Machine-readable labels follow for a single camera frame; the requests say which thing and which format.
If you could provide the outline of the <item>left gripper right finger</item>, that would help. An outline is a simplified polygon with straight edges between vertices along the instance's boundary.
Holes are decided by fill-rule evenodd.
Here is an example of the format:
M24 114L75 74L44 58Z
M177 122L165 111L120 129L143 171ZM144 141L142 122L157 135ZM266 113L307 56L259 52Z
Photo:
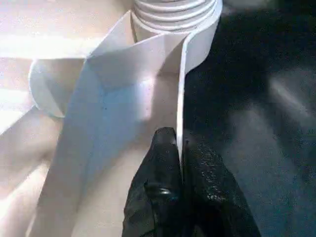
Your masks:
M235 177L207 144L186 142L183 174L195 237L259 237Z

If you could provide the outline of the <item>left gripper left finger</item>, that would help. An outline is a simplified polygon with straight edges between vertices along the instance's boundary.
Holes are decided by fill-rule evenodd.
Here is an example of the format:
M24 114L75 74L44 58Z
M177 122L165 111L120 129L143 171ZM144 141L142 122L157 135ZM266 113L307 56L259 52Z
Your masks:
M158 129L128 191L123 237L179 237L183 229L182 177L175 130Z

